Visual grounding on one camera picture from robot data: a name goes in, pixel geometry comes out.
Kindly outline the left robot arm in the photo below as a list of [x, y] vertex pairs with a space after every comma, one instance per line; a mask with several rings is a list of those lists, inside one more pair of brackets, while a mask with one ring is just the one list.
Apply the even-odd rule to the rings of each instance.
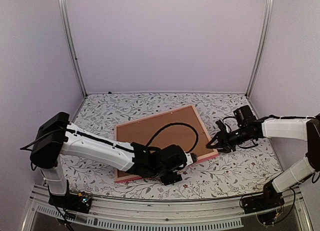
[[164, 185], [181, 181], [177, 172], [197, 162], [191, 151], [171, 144], [165, 148], [136, 142], [119, 142], [87, 132], [59, 112], [38, 128], [34, 141], [21, 147], [30, 152], [30, 162], [40, 168], [52, 197], [63, 207], [74, 204], [60, 156], [69, 155], [104, 163], [141, 178], [160, 178]]

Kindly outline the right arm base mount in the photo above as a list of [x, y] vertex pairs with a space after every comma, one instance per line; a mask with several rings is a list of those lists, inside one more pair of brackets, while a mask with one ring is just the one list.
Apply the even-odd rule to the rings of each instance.
[[273, 209], [276, 207], [283, 206], [285, 204], [282, 195], [276, 195], [275, 198], [265, 199], [263, 194], [243, 195], [239, 200], [240, 207], [244, 210], [245, 214], [251, 214], [256, 212]]

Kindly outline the right aluminium corner post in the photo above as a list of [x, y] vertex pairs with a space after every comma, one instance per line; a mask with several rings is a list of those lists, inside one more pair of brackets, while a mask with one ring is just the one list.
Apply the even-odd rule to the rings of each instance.
[[248, 86], [245, 93], [248, 99], [251, 97], [253, 93], [254, 86], [258, 77], [258, 72], [260, 69], [260, 65], [261, 65], [261, 61], [262, 61], [262, 57], [263, 57], [263, 53], [264, 53], [264, 49], [265, 49], [265, 45], [268, 37], [270, 22], [272, 19], [273, 5], [274, 5], [274, 0], [266, 0], [258, 47], [257, 47], [256, 55], [254, 58]]

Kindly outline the left aluminium corner post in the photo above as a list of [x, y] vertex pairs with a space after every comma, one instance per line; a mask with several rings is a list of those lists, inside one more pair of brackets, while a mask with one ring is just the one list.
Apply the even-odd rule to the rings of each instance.
[[80, 88], [82, 97], [85, 99], [88, 96], [85, 82], [79, 65], [79, 59], [77, 56], [74, 40], [72, 37], [72, 30], [70, 25], [70, 19], [68, 15], [67, 0], [58, 0], [59, 11], [61, 15], [62, 25], [65, 33], [66, 43], [69, 50], [71, 63], [74, 69], [75, 78]]

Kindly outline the aluminium corner post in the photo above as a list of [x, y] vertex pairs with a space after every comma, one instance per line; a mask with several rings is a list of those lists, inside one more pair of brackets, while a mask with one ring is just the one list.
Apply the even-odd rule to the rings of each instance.
[[75, 78], [80, 88], [82, 97], [85, 99], [88, 96], [85, 82], [79, 65], [79, 59], [77, 56], [74, 40], [72, 37], [72, 30], [70, 25], [70, 19], [68, 15], [67, 0], [58, 0], [59, 11], [61, 15], [62, 25], [65, 33], [66, 43], [69, 50], [71, 63], [74, 69]]
[[254, 58], [248, 86], [245, 93], [248, 99], [251, 97], [253, 93], [254, 86], [258, 77], [258, 72], [260, 69], [260, 65], [261, 65], [261, 61], [262, 61], [262, 57], [263, 57], [263, 53], [264, 53], [264, 49], [265, 49], [265, 45], [268, 37], [270, 22], [272, 19], [273, 5], [274, 5], [274, 0], [266, 0], [258, 47], [257, 47], [256, 55]]

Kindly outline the aluminium front rail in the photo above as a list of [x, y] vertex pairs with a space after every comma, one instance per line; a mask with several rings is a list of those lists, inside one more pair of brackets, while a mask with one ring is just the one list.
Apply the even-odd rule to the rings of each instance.
[[35, 185], [22, 220], [23, 231], [311, 231], [298, 188], [283, 193], [284, 204], [247, 212], [247, 197], [203, 200], [138, 200], [94, 195], [88, 213], [49, 204], [45, 186]]

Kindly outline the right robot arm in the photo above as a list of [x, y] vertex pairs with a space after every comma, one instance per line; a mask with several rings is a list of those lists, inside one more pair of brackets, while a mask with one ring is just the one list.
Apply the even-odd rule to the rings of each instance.
[[258, 204], [269, 209], [278, 201], [282, 192], [302, 184], [320, 170], [320, 117], [275, 116], [256, 118], [254, 114], [239, 110], [234, 113], [238, 129], [229, 131], [222, 120], [216, 122], [219, 131], [207, 143], [208, 149], [230, 153], [246, 141], [269, 139], [276, 151], [287, 151], [293, 155], [280, 175], [263, 186]]

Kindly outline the perforated metal strip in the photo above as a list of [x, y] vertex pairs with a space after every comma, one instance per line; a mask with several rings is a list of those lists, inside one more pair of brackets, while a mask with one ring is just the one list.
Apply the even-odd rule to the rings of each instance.
[[65, 220], [110, 231], [226, 231], [242, 228], [245, 212], [234, 201], [95, 199], [88, 214]]

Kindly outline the floral patterned table cover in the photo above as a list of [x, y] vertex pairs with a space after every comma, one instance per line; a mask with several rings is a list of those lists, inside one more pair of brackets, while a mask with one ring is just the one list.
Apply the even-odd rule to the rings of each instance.
[[[119, 93], [92, 94], [77, 114], [75, 124], [99, 136], [113, 139], [115, 126], [171, 109], [194, 105], [209, 134], [215, 122], [225, 119], [232, 128], [233, 111], [247, 105], [241, 94], [212, 93]], [[263, 185], [282, 172], [267, 139], [258, 146], [245, 144], [235, 152], [223, 153], [181, 171], [182, 181], [162, 185], [158, 179], [115, 182], [111, 166], [76, 156], [63, 155], [61, 164], [69, 188], [94, 195], [148, 200], [192, 200], [225, 198], [258, 193]]]

